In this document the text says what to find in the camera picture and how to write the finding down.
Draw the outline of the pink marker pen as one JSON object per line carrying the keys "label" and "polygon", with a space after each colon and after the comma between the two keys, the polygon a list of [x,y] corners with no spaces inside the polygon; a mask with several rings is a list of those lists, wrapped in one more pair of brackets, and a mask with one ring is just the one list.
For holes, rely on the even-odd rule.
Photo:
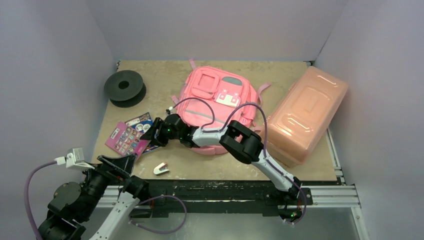
{"label": "pink marker pen", "polygon": [[140,156],[149,142],[140,140],[142,134],[124,122],[118,122],[107,138],[105,145],[121,156],[137,154]]}

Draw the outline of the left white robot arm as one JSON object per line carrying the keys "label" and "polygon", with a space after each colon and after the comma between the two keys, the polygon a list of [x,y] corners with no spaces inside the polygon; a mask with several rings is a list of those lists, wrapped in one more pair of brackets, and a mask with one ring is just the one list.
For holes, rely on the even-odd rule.
{"label": "left white robot arm", "polygon": [[132,175],[137,154],[122,157],[98,156],[99,163],[83,161],[77,166],[86,179],[60,185],[48,204],[46,220],[38,227],[41,240],[79,240],[108,186],[121,185],[118,199],[100,228],[92,236],[94,240],[110,240],[136,205],[149,199],[149,183]]}

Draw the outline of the pink student backpack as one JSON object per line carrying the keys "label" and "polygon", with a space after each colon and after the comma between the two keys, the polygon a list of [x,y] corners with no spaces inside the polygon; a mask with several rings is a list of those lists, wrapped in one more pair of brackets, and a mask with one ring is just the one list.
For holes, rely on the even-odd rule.
{"label": "pink student backpack", "polygon": [[245,103],[261,105],[260,94],[270,83],[255,89],[244,77],[211,66],[196,66],[189,60],[192,72],[179,96],[172,96],[176,112],[193,126],[220,129],[231,112]]}

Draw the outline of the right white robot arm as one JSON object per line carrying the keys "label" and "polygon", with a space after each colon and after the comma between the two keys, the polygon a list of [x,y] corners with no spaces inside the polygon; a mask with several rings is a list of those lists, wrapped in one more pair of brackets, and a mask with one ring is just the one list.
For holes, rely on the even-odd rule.
{"label": "right white robot arm", "polygon": [[220,145],[237,161],[255,166],[268,177],[284,202],[292,204],[305,196],[301,181],[277,164],[258,134],[236,120],[222,129],[202,129],[188,125],[174,113],[165,119],[157,117],[140,140],[159,147],[178,140],[190,149]]}

